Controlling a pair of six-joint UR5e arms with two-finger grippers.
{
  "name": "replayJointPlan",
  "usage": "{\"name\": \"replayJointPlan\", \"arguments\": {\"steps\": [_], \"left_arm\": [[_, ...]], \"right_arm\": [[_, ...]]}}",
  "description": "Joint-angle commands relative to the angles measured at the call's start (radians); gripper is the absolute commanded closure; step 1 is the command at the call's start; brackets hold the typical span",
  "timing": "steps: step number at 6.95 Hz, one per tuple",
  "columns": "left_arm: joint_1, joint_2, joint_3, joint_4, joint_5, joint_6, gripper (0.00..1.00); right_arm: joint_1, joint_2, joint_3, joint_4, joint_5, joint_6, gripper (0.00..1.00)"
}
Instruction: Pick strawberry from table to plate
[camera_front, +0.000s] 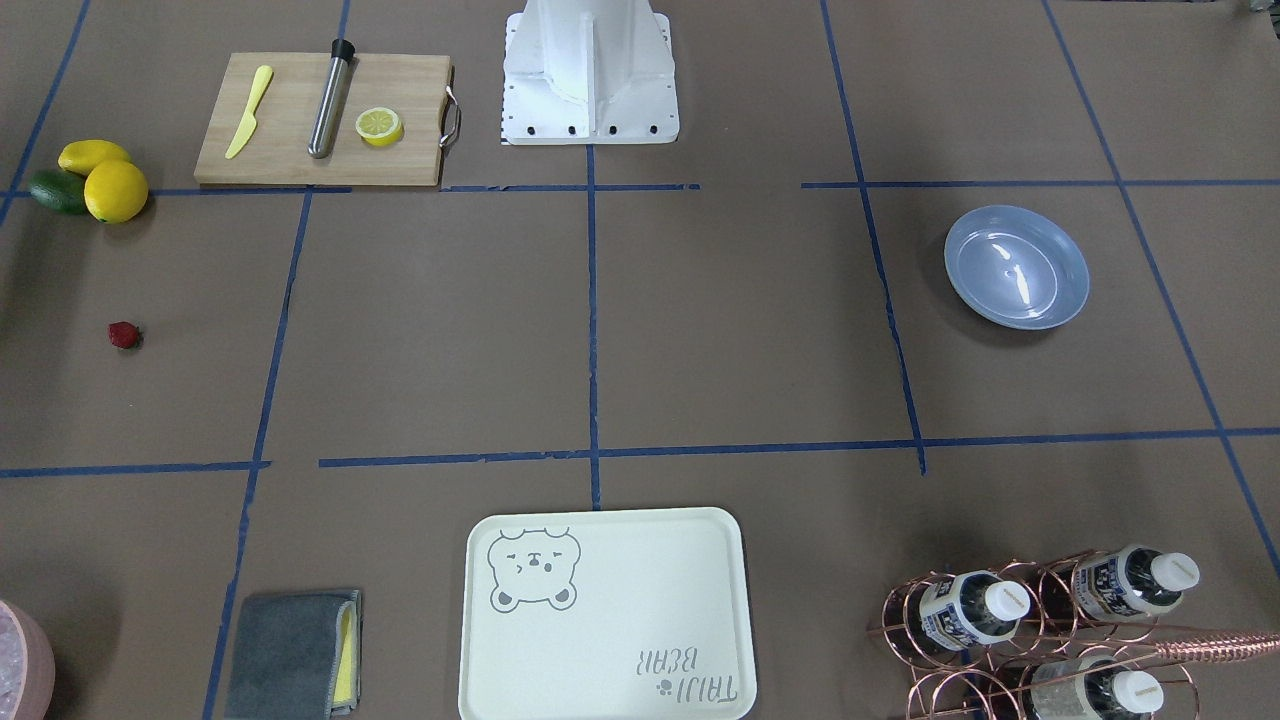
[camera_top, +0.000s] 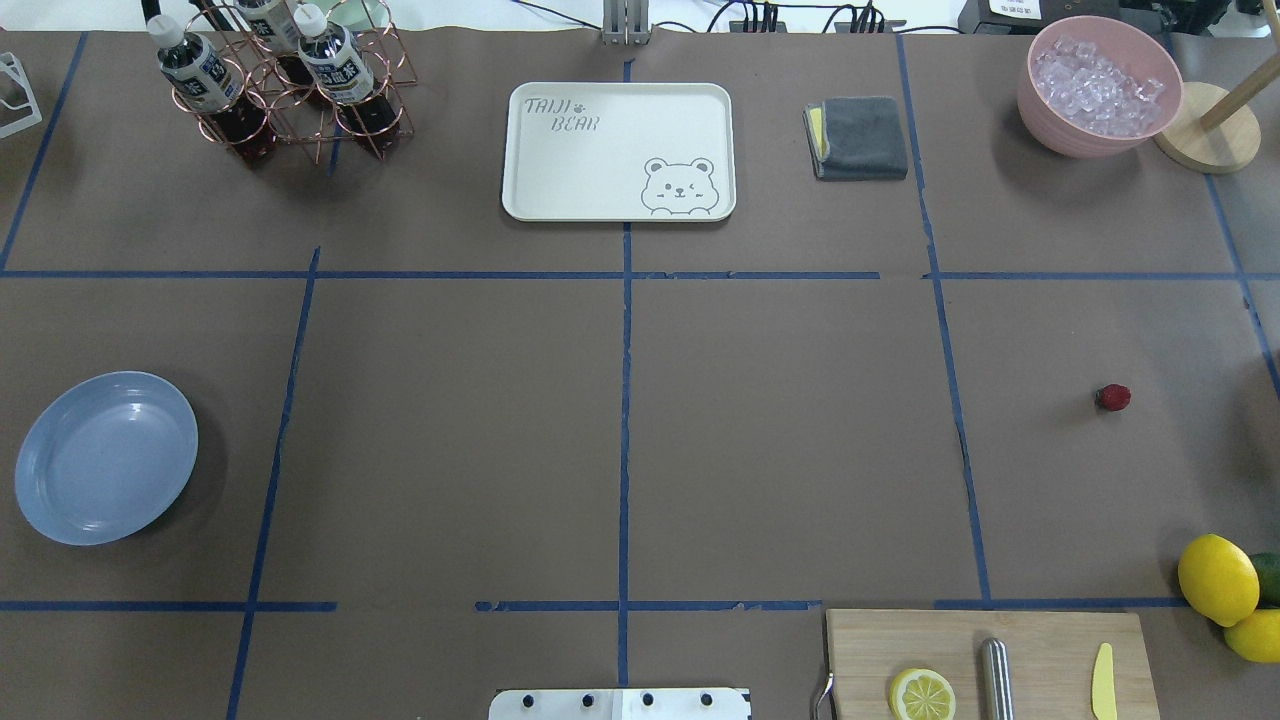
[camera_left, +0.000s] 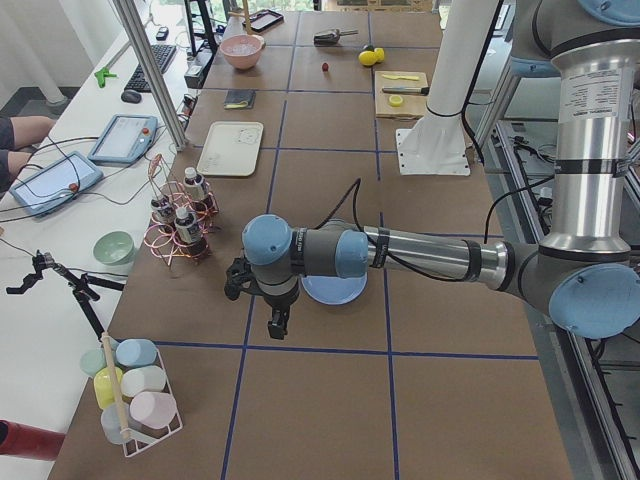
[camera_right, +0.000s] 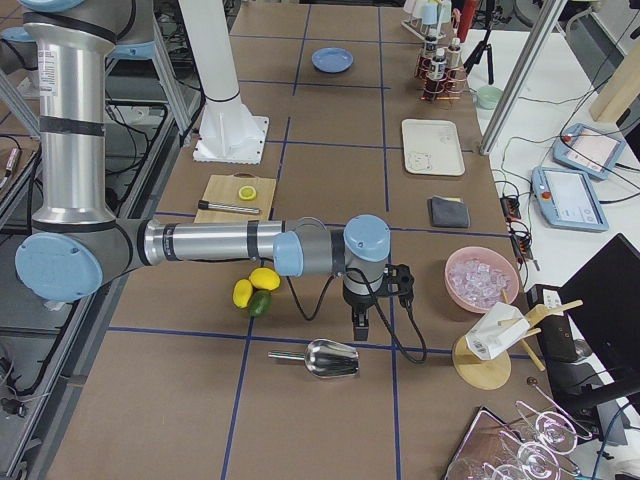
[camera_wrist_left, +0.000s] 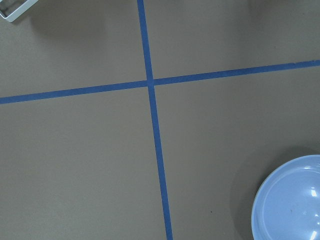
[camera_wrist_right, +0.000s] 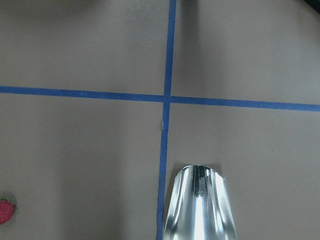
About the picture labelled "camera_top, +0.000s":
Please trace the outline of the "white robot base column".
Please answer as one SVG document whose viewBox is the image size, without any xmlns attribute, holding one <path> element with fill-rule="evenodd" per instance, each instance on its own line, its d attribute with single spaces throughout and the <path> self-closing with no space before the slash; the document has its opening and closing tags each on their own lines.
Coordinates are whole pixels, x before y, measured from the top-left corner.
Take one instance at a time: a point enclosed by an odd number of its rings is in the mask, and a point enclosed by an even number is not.
<svg viewBox="0 0 1280 720">
<path fill-rule="evenodd" d="M 750 692 L 731 687 L 508 689 L 489 719 L 751 719 Z"/>
</svg>

